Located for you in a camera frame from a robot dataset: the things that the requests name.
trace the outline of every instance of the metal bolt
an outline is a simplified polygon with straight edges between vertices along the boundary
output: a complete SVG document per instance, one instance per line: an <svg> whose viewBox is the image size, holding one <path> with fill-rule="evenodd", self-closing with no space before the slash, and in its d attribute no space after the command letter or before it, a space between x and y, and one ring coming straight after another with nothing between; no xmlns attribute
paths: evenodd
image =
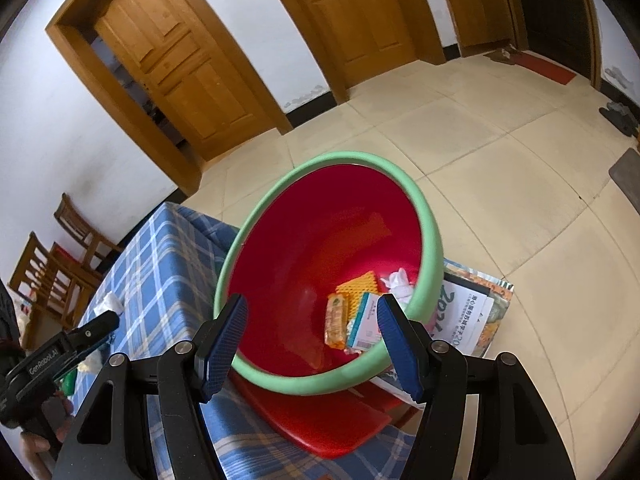
<svg viewBox="0 0 640 480"><path fill-rule="evenodd" d="M193 344L191 344L191 342L189 342L189 341L180 341L175 346L175 352L177 354L188 354L189 352L191 352L192 348L193 348Z"/></svg>
<svg viewBox="0 0 640 480"><path fill-rule="evenodd" d="M431 349L436 352L436 354L446 354L449 351L449 343L438 339L431 343Z"/></svg>
<svg viewBox="0 0 640 480"><path fill-rule="evenodd" d="M500 361L502 361L507 366L513 366L518 362L518 358L515 355L510 354L509 352L503 352L502 354L500 354Z"/></svg>
<svg viewBox="0 0 640 480"><path fill-rule="evenodd" d="M124 362L123 354L114 354L109 358L109 364L111 366L120 366Z"/></svg>

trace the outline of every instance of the human hand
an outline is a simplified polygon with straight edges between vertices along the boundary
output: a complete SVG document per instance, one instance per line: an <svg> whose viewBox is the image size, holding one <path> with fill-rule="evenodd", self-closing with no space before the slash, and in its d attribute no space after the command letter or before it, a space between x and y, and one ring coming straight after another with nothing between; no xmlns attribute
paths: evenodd
<svg viewBox="0 0 640 480"><path fill-rule="evenodd" d="M65 421L56 430L56 438L60 442L64 442L66 434L69 432L71 423L74 420L71 415L74 412L74 406L73 403L65 397L64 393L56 392L55 395L62 399L62 404L65 407L67 415ZM51 480L51 472L38 455L38 453L43 453L50 449L48 441L39 435L23 431L20 434L20 448L30 467L31 476L36 480Z"/></svg>

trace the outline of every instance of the yellow sponge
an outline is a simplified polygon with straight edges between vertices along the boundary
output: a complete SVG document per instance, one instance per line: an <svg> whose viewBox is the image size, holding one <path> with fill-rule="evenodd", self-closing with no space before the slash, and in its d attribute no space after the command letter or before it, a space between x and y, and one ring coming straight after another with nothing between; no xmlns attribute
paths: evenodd
<svg viewBox="0 0 640 480"><path fill-rule="evenodd" d="M336 294L342 294L347 298L349 304L349 313L347 314L347 320L354 319L358 313L358 307L360 301L365 292L372 292L373 294L379 294L378 280L373 270L365 272L362 276L353 278L348 282L335 287Z"/></svg>

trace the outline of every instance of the tablecloth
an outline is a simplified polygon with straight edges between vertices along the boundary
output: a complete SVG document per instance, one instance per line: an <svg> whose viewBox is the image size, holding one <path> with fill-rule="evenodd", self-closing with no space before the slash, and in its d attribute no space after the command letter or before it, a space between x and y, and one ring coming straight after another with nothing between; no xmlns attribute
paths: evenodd
<svg viewBox="0 0 640 480"><path fill-rule="evenodd" d="M81 324L113 291L125 307L110 352L130 359L162 354L190 339L212 317L212 297L222 263L238 229L173 203L160 206L107 273ZM95 379L78 374L76 409ZM158 478L172 479L162 434L158 398L148 401L149 426ZM298 478L316 480L399 478L414 438L393 426L355 452L323 460L281 437L244 402L229 381L202 413L229 480Z"/></svg>

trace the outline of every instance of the magazine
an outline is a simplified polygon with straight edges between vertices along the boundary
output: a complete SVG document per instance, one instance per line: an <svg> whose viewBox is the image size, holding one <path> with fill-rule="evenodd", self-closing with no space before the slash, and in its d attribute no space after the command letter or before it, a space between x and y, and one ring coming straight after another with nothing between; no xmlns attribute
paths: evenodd
<svg viewBox="0 0 640 480"><path fill-rule="evenodd" d="M449 342L464 355L482 357L507 313L513 285L447 259L444 267L438 305L425 328L432 338ZM371 382L407 404L424 407L402 390L393 367Z"/></svg>

